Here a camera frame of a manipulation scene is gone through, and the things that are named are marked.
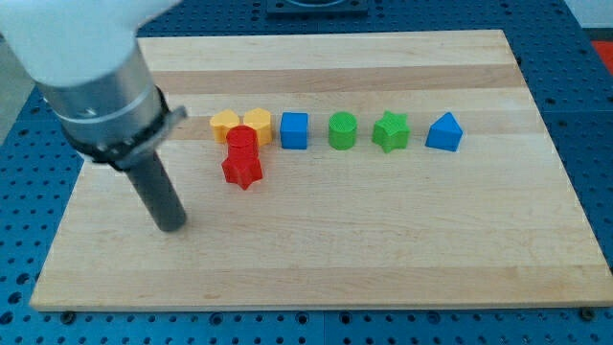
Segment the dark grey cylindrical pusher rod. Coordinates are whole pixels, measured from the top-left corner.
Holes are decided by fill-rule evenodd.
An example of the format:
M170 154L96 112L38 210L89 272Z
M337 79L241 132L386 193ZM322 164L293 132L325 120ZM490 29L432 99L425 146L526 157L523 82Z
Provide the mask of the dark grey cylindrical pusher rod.
M161 231L174 232L186 223L184 206L155 151L127 168L125 174Z

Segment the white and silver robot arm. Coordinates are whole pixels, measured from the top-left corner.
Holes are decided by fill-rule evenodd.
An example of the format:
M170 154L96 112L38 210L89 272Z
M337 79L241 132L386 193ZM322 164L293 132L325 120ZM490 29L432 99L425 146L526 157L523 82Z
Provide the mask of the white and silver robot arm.
M187 117L168 107L137 32L175 0L4 1L1 34L54 110L70 145L127 175L157 227L186 222L156 150Z

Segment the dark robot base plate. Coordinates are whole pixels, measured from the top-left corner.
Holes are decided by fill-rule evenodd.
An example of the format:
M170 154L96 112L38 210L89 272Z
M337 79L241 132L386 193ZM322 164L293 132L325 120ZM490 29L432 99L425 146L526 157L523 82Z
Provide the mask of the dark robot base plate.
M268 16L365 14L370 0L265 0Z

